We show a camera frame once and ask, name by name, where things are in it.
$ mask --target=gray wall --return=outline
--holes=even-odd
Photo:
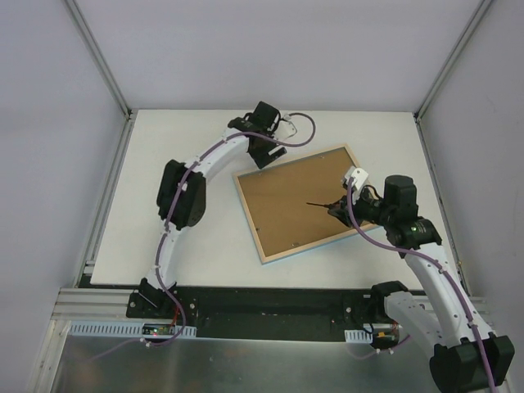
[[[79,0],[131,107],[415,111],[479,0]]]
[[[123,127],[65,8],[0,2],[0,391],[24,391]]]
[[[524,2],[495,2],[422,126],[466,275],[524,386]]]

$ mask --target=robotic arm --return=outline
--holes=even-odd
[[[514,356],[512,342],[494,334],[468,299],[456,272],[449,268],[438,232],[430,220],[418,216],[413,180],[400,175],[386,178],[383,198],[366,185],[367,180],[365,170],[352,167],[343,179],[347,195],[325,206],[327,212],[359,232],[363,220],[384,227],[393,246],[361,234],[375,245],[400,253],[422,284],[436,319],[400,282],[372,288],[375,312],[397,321],[421,346],[440,391],[474,391],[488,386],[494,391],[495,385],[503,383]]]
[[[222,137],[206,151],[185,162],[167,163],[156,198],[165,225],[159,233],[161,245],[156,262],[146,276],[150,286],[161,289],[164,284],[171,288],[176,283],[174,248],[180,237],[204,215],[206,185],[220,170],[246,153],[262,169],[286,154],[284,146],[303,146],[311,140],[314,132],[306,142],[297,145],[284,142],[296,133],[291,122],[293,115],[297,114],[282,117],[276,108],[260,102],[252,113],[231,120]]]

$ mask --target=wire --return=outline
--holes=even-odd
[[[347,210],[348,210],[348,213],[350,215],[350,221],[353,224],[353,227],[357,230],[357,232],[360,234],[360,236],[362,236],[364,239],[366,239],[368,242],[370,242],[374,246],[377,246],[377,247],[380,247],[380,248],[383,248],[383,249],[389,250],[389,251],[394,251],[394,252],[399,252],[399,253],[403,253],[403,254],[410,254],[410,255],[417,256],[419,258],[422,258],[422,259],[426,260],[430,264],[434,265],[437,269],[442,271],[442,274],[448,280],[449,284],[451,285],[451,287],[453,288],[455,294],[458,297],[458,301],[460,302],[460,305],[464,309],[464,313],[466,314],[466,318],[468,319],[469,326],[472,329],[473,336],[475,337],[475,340],[477,341],[477,344],[478,344],[479,351],[481,352],[482,363],[484,365],[484,370],[485,370],[486,376],[488,378],[488,385],[490,386],[490,391],[491,391],[491,393],[496,393],[497,392],[497,388],[495,386],[495,380],[493,378],[493,373],[491,372],[490,361],[487,358],[486,348],[484,347],[484,342],[482,341],[481,334],[480,334],[480,332],[478,330],[478,326],[473,322],[472,311],[469,309],[468,303],[467,303],[463,293],[460,291],[460,287],[457,284],[457,282],[453,279],[453,277],[451,276],[451,274],[447,270],[443,269],[444,267],[442,266],[442,264],[438,260],[434,260],[430,256],[423,254],[422,252],[418,252],[418,251],[415,251],[415,250],[408,250],[406,248],[399,248],[399,247],[394,247],[394,246],[388,246],[387,244],[382,244],[380,242],[377,242],[375,239],[371,238],[370,236],[368,236],[360,228],[359,224],[357,223],[357,220],[355,219],[355,215],[353,213],[353,204],[351,203],[351,201],[352,201],[351,194],[353,193],[352,190],[351,190],[352,180],[353,179],[351,178],[350,179],[350,183],[347,186],[347,201],[348,201],[348,203],[347,203]]]
[[[307,145],[309,142],[311,142],[311,140],[313,139],[313,137],[314,137],[314,135],[316,134],[316,131],[317,131],[317,125],[314,122],[313,118],[311,116],[307,115],[306,113],[302,113],[302,112],[293,112],[293,113],[289,113],[288,115],[290,117],[292,117],[292,116],[305,117],[306,119],[308,119],[311,122],[312,131],[311,131],[311,135],[309,136],[309,138],[307,138],[305,141],[300,142],[300,143],[288,143],[288,142],[283,142],[283,141],[277,141],[275,139],[272,139],[272,138],[267,137],[265,135],[261,135],[259,133],[252,133],[252,132],[245,132],[245,133],[238,132],[238,133],[234,133],[232,135],[229,135],[225,140],[221,140],[221,141],[217,142],[215,145],[213,145],[207,151],[205,151],[204,154],[202,154],[200,156],[200,159],[195,161],[195,162],[193,162],[193,164],[191,164],[189,166],[189,168],[187,168],[186,172],[183,174],[182,178],[180,179],[180,182],[178,183],[177,191],[174,194],[174,198],[173,198],[173,201],[171,202],[171,206],[169,207],[169,212],[167,214],[167,217],[165,218],[165,232],[162,234],[162,236],[160,238],[160,241],[158,243],[158,247],[156,249],[156,255],[155,255],[155,275],[156,275],[156,279],[158,280],[158,283],[160,284],[160,287],[162,288],[162,291],[164,291],[165,294],[175,303],[176,307],[180,311],[180,315],[182,316],[182,327],[172,337],[170,337],[168,340],[165,340],[165,341],[162,341],[162,342],[146,341],[146,346],[167,346],[169,343],[171,343],[173,340],[175,340],[177,337],[179,337],[181,334],[183,334],[183,331],[185,330],[185,328],[187,326],[186,313],[183,310],[182,304],[180,304],[178,299],[176,297],[174,297],[174,295],[169,291],[168,288],[165,287],[164,281],[162,280],[162,277],[160,276],[160,273],[159,273],[159,271],[160,271],[160,253],[162,251],[162,246],[164,245],[165,239],[167,238],[167,235],[169,233],[169,222],[171,221],[171,218],[173,217],[174,208],[175,208],[175,206],[178,203],[178,199],[180,198],[180,194],[182,193],[183,185],[187,181],[187,177],[209,154],[211,154],[218,147],[222,146],[224,143],[230,141],[233,138],[246,137],[246,136],[248,136],[248,137],[255,137],[255,138],[264,139],[264,140],[267,140],[267,141],[270,141],[270,142],[274,142],[274,143],[276,143],[276,144],[278,144],[280,146],[285,146],[285,147],[302,147],[302,146]],[[118,350],[119,348],[121,348],[122,346],[126,346],[129,343],[131,343],[131,342],[144,342],[144,340],[143,340],[143,338],[131,338],[129,340],[122,341],[121,343],[119,343],[118,345],[114,346],[113,348],[110,348],[109,350],[101,352],[98,355],[94,355],[93,357],[88,358],[88,359],[86,359],[84,361],[85,362],[91,362],[91,361],[94,361],[96,359],[100,359],[101,357],[109,355],[109,354],[115,352],[116,350]]]

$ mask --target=white table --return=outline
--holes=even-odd
[[[91,283],[138,284],[153,263],[160,237],[156,194],[164,166],[206,149],[233,118],[246,111],[139,111],[97,253]],[[405,174],[418,188],[420,214],[429,218],[444,239],[447,234],[410,113],[310,111],[317,136],[307,145],[288,149],[287,157],[348,143],[370,173],[380,193],[384,178]],[[309,136],[307,120],[299,133]],[[262,266],[251,237],[232,173],[255,168],[245,155],[216,175],[207,189],[206,214],[179,244],[179,285],[229,287],[369,288],[400,280],[410,289],[421,285],[396,253],[367,243],[360,236],[306,251]],[[386,242],[382,228],[371,236]]]

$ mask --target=brown board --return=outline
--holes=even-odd
[[[347,145],[302,156],[260,171],[234,174],[262,264],[354,235],[327,209],[345,193],[341,179],[359,166]],[[363,229],[373,228],[371,224]]]

